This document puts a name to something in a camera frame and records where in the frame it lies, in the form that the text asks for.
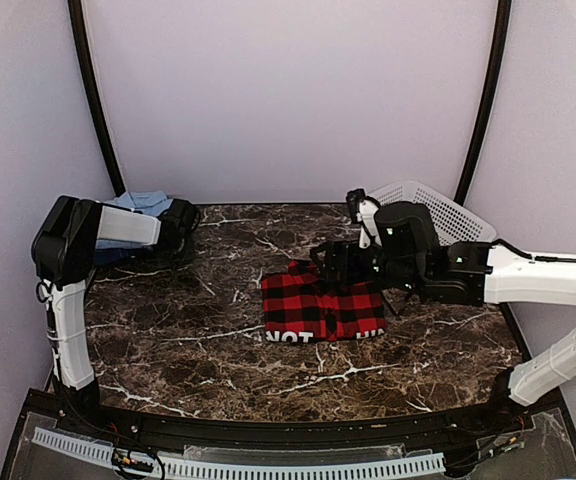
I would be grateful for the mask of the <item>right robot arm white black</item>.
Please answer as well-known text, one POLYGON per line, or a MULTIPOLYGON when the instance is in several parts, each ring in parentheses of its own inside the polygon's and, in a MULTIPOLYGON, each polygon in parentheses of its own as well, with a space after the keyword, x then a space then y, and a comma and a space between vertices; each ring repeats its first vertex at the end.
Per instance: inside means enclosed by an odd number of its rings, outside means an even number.
MULTIPOLYGON (((513 302, 576 307, 576 255, 522 251, 503 239, 441 245, 429 208, 371 197, 347 201, 357 242, 326 241, 310 251, 325 282, 349 286, 372 281, 443 304, 482 306, 513 302)), ((478 424, 502 432, 517 408, 576 376, 576 327, 545 352, 509 368, 494 382, 478 424)))

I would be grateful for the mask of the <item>red black plaid shirt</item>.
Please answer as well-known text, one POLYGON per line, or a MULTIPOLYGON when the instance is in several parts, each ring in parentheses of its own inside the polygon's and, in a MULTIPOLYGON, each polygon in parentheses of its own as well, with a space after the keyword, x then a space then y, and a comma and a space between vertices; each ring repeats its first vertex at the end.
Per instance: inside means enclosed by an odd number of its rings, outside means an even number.
POLYGON ((261 296, 269 342, 362 340, 387 330, 381 290, 374 283, 328 284, 311 261, 293 260, 284 273, 263 277, 261 296))

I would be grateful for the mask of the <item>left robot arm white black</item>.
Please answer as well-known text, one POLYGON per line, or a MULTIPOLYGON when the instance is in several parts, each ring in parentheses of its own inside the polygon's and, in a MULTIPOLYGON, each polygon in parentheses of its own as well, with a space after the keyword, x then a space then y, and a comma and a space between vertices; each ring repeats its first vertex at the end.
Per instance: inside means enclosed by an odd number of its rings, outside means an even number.
POLYGON ((92 395, 98 383, 88 356, 85 292, 101 242, 141 249, 179 251, 200 222, 199 209, 171 199, 156 215, 96 200, 61 196, 39 228, 31 257, 45 305, 47 338, 59 388, 71 395, 92 395))

